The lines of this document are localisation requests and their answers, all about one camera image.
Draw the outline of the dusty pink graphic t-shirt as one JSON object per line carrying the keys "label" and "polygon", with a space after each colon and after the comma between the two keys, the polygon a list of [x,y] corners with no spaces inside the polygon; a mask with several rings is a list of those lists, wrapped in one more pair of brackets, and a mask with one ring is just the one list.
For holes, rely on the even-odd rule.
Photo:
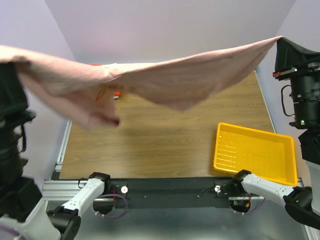
{"label": "dusty pink graphic t-shirt", "polygon": [[[185,111],[246,78],[277,38],[158,63],[89,65],[2,45],[0,64],[12,62],[23,89],[59,115],[85,127],[116,126],[115,92]],[[100,86],[106,93],[96,97]]]}

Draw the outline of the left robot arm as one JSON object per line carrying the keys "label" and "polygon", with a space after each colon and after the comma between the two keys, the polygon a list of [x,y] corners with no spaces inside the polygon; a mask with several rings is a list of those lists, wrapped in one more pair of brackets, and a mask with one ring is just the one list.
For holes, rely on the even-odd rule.
{"label": "left robot arm", "polygon": [[25,123],[35,118],[14,63],[0,65],[0,224],[18,232],[19,240],[73,240],[83,213],[111,189],[111,177],[92,173],[86,185],[68,202],[47,211],[32,178],[23,176],[27,160]]}

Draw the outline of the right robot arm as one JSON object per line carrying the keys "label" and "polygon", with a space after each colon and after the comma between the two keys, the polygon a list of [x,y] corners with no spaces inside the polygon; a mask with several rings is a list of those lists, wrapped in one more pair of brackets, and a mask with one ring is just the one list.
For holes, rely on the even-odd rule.
{"label": "right robot arm", "polygon": [[294,120],[290,126],[302,130],[298,137],[305,167],[299,171],[302,186],[288,186],[241,170],[222,192],[252,193],[283,206],[298,223],[320,228],[320,54],[280,37],[273,77],[289,81]]}

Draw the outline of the yellow plastic tray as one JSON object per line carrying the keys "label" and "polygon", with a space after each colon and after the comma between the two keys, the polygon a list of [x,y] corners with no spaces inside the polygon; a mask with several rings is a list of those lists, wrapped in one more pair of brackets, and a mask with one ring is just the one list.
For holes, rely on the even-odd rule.
{"label": "yellow plastic tray", "polygon": [[298,184],[291,136],[229,123],[217,126],[213,168],[229,174],[247,170],[278,184]]}

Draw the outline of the folded orange t-shirt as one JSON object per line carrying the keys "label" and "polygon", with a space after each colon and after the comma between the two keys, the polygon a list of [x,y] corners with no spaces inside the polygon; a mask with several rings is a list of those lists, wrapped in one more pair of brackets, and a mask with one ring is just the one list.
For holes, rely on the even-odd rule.
{"label": "folded orange t-shirt", "polygon": [[[99,92],[96,96],[96,101],[99,101],[100,99],[102,99],[104,97],[104,95],[106,94],[107,88],[104,85],[100,86]],[[119,99],[122,96],[121,92],[115,92],[113,94],[113,99]]]}

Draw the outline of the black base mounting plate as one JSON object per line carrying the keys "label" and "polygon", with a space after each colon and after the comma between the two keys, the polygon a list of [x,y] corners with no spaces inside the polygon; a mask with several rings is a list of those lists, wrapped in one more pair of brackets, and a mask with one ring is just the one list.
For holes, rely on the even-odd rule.
{"label": "black base mounting plate", "polygon": [[93,202],[94,211],[118,218],[122,210],[226,208],[240,214],[256,212],[264,200],[233,185],[230,177],[119,178],[108,181],[105,191]]}

